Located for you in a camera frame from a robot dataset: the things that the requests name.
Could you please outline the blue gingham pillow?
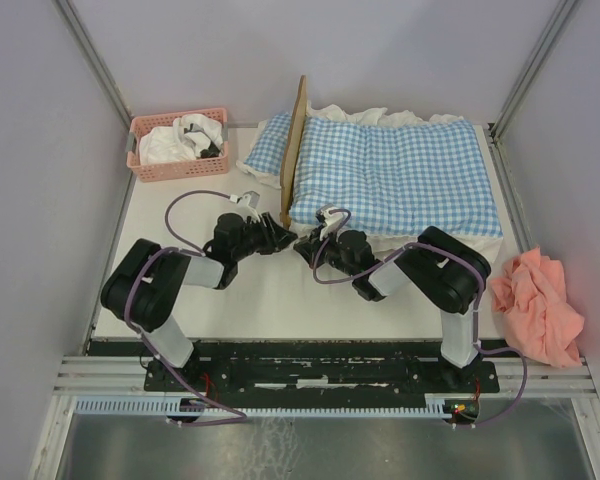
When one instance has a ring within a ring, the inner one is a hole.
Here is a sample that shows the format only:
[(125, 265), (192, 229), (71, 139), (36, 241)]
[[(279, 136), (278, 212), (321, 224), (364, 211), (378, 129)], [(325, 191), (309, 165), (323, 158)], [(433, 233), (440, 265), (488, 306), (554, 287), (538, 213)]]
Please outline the blue gingham pillow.
[(282, 112), (258, 124), (248, 155), (236, 162), (237, 168), (259, 183), (280, 189), (280, 172), (286, 151), (291, 114)]

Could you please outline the blue gingham mattress pad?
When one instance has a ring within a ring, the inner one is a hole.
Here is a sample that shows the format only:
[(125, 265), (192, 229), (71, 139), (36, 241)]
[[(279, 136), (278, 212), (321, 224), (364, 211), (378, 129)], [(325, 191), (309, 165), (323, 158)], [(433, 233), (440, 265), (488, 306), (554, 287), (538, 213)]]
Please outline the blue gingham mattress pad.
[(504, 234), (474, 126), (455, 119), (400, 127), (309, 117), (295, 168), (291, 227), (317, 226), (325, 205), (391, 250), (435, 226), (494, 262)]

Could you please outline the wooden pet bed frame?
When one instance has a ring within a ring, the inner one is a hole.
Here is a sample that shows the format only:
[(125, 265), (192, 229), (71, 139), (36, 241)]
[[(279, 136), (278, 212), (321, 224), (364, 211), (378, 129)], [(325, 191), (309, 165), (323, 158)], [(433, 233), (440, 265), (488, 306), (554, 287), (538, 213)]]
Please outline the wooden pet bed frame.
[(280, 221), (285, 228), (289, 228), (291, 225), (290, 209), (293, 203), (294, 179), (307, 116), (307, 106), (307, 77), (302, 75), (299, 80), (280, 169)]

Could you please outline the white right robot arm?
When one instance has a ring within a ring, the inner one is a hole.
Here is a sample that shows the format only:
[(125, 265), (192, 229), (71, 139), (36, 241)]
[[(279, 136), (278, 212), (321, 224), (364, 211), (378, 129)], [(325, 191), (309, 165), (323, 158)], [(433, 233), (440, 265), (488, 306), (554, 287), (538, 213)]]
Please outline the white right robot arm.
[(379, 302), (409, 283), (415, 285), (440, 310), (440, 382), (461, 391), (474, 381), (474, 365), (482, 353), (477, 316), (470, 309), (479, 303), (491, 274), (490, 263), (477, 251), (434, 226), (383, 260), (357, 230), (322, 236), (315, 229), (294, 250), (313, 271), (328, 265), (343, 273), (342, 281), (366, 301)]

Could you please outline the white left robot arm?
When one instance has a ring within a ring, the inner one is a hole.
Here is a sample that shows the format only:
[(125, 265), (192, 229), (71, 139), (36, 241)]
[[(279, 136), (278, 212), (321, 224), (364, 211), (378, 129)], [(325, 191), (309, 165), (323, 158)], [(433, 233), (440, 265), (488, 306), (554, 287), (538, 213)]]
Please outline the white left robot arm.
[(237, 213), (219, 216), (200, 253), (139, 239), (106, 280), (100, 304), (168, 364), (171, 383), (189, 390), (199, 383), (201, 366), (193, 360), (193, 342), (172, 315), (181, 287), (224, 290), (235, 279), (241, 260), (279, 253), (296, 239), (268, 213), (257, 219)]

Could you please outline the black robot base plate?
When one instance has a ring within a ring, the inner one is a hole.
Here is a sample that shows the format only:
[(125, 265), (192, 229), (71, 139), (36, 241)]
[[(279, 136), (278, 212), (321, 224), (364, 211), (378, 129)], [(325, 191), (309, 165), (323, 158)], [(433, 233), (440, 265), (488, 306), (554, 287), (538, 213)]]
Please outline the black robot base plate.
[(438, 341), (197, 342), (192, 363), (172, 375), (147, 366), (147, 392), (187, 385), (235, 405), (419, 405), (427, 394), (497, 393), (492, 362), (466, 372), (441, 359)]

